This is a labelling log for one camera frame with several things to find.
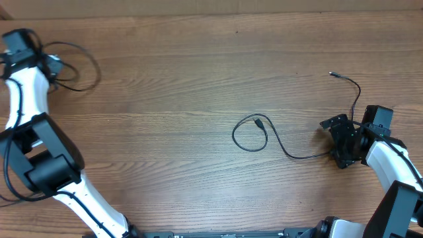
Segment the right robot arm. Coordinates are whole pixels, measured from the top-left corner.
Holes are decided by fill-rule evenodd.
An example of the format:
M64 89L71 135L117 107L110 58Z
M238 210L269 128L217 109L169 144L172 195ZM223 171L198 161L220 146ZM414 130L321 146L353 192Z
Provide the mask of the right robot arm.
M308 238L421 237L409 228L422 225L422 175L408 157L405 144L391 137L393 110L367 106L361 122L345 114L322 121L333 139L330 154L339 168L359 161L370 167L385 195L366 224L328 216L316 227L299 233Z

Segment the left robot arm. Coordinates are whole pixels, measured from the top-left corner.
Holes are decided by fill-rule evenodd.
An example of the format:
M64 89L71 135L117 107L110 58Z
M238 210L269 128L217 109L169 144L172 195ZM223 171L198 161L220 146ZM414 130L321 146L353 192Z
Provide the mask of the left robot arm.
M72 65L47 54L31 29L5 33L1 79L9 89L10 114L1 132L3 176L13 202L54 198L91 229L91 237L141 237L92 185L76 145L49 115L50 87L63 86L60 71Z

